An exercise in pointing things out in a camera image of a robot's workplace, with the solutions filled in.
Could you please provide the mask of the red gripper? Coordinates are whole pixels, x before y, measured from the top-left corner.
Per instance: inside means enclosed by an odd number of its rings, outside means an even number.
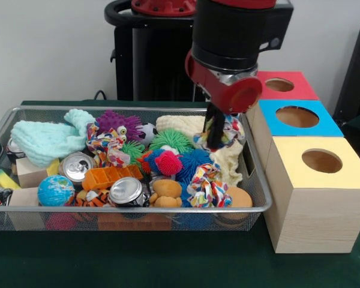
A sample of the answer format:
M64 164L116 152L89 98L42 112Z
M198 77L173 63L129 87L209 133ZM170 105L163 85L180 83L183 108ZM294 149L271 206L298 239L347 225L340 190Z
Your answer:
M185 59L185 71L210 99L203 132L206 141L211 138L211 149L218 149L226 119L224 113L244 113L261 96L263 86L257 77L257 71L237 74L215 71L198 63L190 52Z

